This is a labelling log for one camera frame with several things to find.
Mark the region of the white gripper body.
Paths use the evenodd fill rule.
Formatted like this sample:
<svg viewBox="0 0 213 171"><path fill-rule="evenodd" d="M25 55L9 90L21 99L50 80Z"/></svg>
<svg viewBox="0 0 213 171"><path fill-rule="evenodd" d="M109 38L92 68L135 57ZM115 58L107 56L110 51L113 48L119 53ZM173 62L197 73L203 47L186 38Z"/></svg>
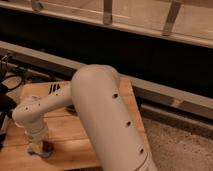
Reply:
<svg viewBox="0 0 213 171"><path fill-rule="evenodd" d="M38 130L27 128L25 134L30 142L40 142L48 137L48 127L42 126Z"/></svg>

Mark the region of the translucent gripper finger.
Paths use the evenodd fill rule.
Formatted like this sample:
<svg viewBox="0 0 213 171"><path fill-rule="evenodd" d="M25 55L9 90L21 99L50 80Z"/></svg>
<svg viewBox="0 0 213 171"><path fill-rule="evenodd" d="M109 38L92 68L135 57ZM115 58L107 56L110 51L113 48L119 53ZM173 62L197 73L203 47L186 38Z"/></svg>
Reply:
<svg viewBox="0 0 213 171"><path fill-rule="evenodd" d="M40 154L41 153L41 146L39 143L34 143L34 142L31 142L29 144L29 148L32 152L36 153L36 154Z"/></svg>

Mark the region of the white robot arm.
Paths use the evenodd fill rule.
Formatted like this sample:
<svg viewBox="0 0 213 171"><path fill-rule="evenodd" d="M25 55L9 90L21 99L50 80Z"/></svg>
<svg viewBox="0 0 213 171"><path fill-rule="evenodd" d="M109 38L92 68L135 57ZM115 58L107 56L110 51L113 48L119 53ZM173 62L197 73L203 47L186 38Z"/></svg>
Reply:
<svg viewBox="0 0 213 171"><path fill-rule="evenodd" d="M72 105L104 171L158 171L119 91L119 74L108 65L86 65L70 83L44 98L19 104L12 113L33 142L47 135L43 115Z"/></svg>

